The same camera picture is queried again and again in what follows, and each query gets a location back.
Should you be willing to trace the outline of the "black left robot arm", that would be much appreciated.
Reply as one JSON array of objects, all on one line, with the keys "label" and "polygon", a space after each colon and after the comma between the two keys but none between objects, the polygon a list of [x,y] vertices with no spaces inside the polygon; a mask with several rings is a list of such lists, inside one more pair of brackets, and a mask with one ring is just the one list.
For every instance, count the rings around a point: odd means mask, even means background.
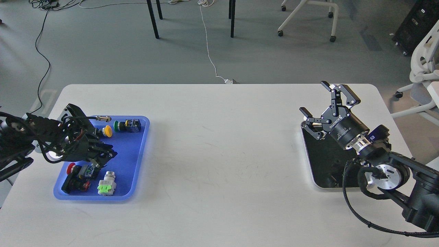
[{"label": "black left robot arm", "polygon": [[94,162],[106,166],[117,155],[111,144],[100,140],[108,133],[99,131],[91,120],[110,121],[109,116],[88,117],[77,105],[68,104],[60,120],[27,113],[20,118],[1,112],[1,181],[27,168],[36,148],[47,162]]}]

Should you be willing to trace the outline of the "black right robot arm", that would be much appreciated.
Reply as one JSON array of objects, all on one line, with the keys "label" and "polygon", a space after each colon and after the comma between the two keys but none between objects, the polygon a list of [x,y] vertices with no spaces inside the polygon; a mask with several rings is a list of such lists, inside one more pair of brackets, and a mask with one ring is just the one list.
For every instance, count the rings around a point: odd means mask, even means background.
[{"label": "black right robot arm", "polygon": [[[343,150],[354,149],[356,157],[345,163],[342,193],[350,211],[369,228],[418,238],[438,237],[438,171],[391,150],[389,129],[379,125],[373,131],[361,122],[351,108],[361,102],[346,84],[321,85],[331,93],[331,103],[319,118],[304,107],[302,130],[316,140],[327,136]],[[392,200],[402,208],[402,216],[423,232],[395,231],[376,225],[360,216],[351,206],[346,180],[352,166],[359,167],[356,182],[361,192],[375,200]]]}]

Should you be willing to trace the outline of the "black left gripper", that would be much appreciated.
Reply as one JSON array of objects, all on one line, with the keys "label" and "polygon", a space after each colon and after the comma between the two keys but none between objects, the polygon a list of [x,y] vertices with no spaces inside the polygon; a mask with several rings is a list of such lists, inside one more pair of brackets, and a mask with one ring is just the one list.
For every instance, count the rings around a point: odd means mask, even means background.
[{"label": "black left gripper", "polygon": [[108,161],[118,154],[113,150],[113,145],[88,137],[82,137],[77,141],[65,137],[62,147],[64,150],[62,161],[88,161],[99,169],[105,167]]}]

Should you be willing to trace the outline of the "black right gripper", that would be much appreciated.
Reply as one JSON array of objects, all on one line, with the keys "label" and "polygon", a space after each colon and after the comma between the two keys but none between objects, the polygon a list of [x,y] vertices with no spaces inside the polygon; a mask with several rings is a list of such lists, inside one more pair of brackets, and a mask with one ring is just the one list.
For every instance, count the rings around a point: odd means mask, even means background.
[{"label": "black right gripper", "polygon": [[[316,140],[325,139],[326,134],[329,133],[340,147],[345,149],[358,134],[370,131],[350,111],[350,108],[361,103],[361,100],[346,84],[330,85],[327,81],[321,81],[320,84],[331,92],[331,105],[320,118],[314,118],[306,108],[300,107],[299,110],[304,115],[301,128]],[[345,105],[342,103],[341,94],[346,97]]]}]

